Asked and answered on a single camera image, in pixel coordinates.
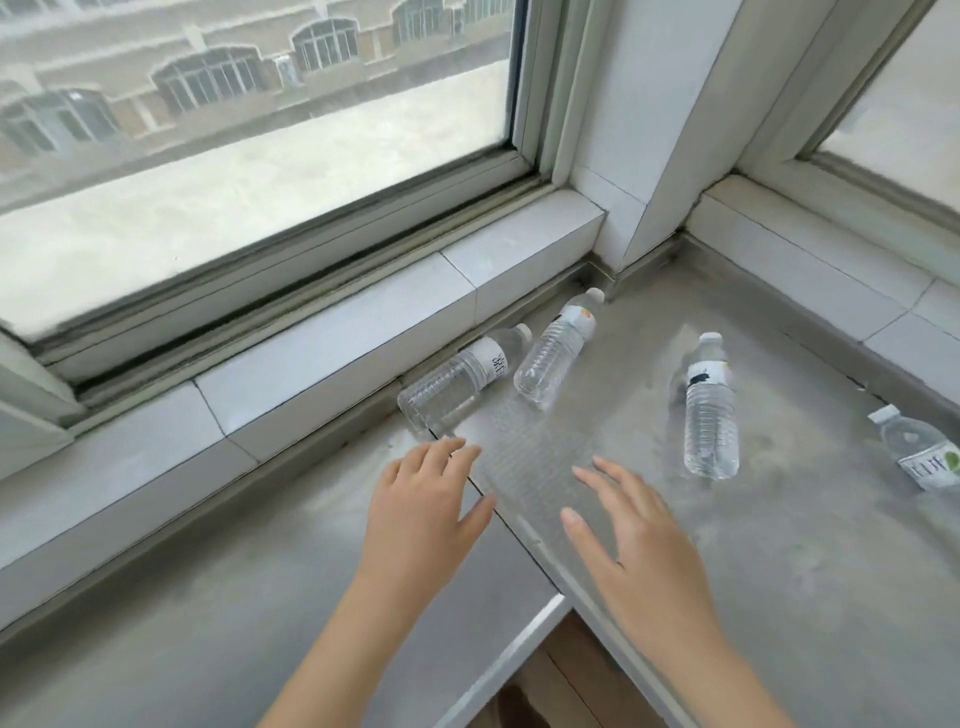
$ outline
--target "plastic bottle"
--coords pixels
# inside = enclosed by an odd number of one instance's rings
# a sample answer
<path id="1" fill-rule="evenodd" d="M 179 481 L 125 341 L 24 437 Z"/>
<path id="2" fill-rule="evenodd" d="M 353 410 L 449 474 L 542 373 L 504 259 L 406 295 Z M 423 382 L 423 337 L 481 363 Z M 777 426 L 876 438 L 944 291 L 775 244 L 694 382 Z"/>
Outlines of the plastic bottle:
<path id="1" fill-rule="evenodd" d="M 406 387 L 396 403 L 417 429 L 441 426 L 484 387 L 512 372 L 532 340 L 524 324 L 491 331 Z"/>
<path id="2" fill-rule="evenodd" d="M 560 394 L 566 373 L 593 337 L 603 301 L 604 293 L 599 288 L 590 288 L 567 301 L 516 370 L 516 390 L 540 409 L 549 408 Z"/>
<path id="3" fill-rule="evenodd" d="M 870 415 L 901 468 L 925 491 L 960 485 L 960 448 L 933 425 L 903 417 L 893 405 Z"/>
<path id="4" fill-rule="evenodd" d="M 684 462 L 691 473 L 723 480 L 740 468 L 730 364 L 723 337 L 700 337 L 686 370 Z"/>

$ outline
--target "building facade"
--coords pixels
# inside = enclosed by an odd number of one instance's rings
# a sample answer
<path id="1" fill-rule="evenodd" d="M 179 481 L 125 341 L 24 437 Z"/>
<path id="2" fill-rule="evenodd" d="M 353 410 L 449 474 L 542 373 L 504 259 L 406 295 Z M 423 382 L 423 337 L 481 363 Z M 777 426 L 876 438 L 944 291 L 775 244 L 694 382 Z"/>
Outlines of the building facade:
<path id="1" fill-rule="evenodd" d="M 374 81 L 391 92 L 383 79 L 404 69 L 443 74 L 444 56 L 471 45 L 499 38 L 505 57 L 513 9 L 514 0 L 0 0 L 0 209 L 202 151 L 202 140 L 267 131 L 289 109 Z"/>

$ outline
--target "gray metal surface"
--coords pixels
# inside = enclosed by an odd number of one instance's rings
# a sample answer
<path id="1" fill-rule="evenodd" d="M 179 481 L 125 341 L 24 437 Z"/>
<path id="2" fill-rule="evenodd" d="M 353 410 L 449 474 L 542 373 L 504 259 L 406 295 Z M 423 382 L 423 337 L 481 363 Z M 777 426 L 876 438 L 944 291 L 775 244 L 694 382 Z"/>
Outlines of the gray metal surface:
<path id="1" fill-rule="evenodd" d="M 353 575 L 373 483 L 415 442 L 394 417 L 32 625 L 0 650 L 0 724 L 254 725 Z M 465 508 L 477 498 L 468 487 Z M 466 724 L 567 609 L 494 519 L 389 667 L 365 725 Z"/>
<path id="2" fill-rule="evenodd" d="M 876 398 L 739 312 L 731 286 L 682 264 L 624 285 L 549 415 L 504 382 L 459 425 L 485 448 L 474 482 L 500 494 L 501 515 L 674 724 L 690 720 L 607 618 L 560 524 L 576 507 L 613 552 L 606 514 L 569 470 L 594 453 L 663 493 L 732 642 L 800 726 L 956 726 L 960 511 L 888 459 L 866 417 Z M 530 323 L 541 330 L 561 303 Z M 684 468 L 670 386 L 707 330 L 724 334 L 738 392 L 740 473 L 717 483 Z"/>

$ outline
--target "wooden floor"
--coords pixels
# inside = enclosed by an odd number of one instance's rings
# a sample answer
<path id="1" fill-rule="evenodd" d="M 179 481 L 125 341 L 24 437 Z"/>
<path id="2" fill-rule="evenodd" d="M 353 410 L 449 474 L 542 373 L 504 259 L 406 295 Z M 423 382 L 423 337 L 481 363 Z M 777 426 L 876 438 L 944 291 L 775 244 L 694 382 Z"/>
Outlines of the wooden floor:
<path id="1" fill-rule="evenodd" d="M 665 725 L 583 621 L 571 614 L 468 728 Z"/>

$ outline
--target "person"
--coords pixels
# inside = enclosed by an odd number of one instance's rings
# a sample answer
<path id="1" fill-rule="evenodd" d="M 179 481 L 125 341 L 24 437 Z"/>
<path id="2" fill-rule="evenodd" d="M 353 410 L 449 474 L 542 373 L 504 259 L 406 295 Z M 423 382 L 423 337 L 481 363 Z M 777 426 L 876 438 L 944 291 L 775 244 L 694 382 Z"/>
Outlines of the person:
<path id="1" fill-rule="evenodd" d="M 460 518 L 479 454 L 444 439 L 387 466 L 353 581 L 260 728 L 360 724 L 392 657 L 491 521 L 490 496 Z M 618 560 L 576 511 L 560 518 L 623 634 L 704 728 L 793 726 L 728 644 L 703 561 L 660 494 L 612 461 L 593 466 L 573 473 L 610 514 Z"/>

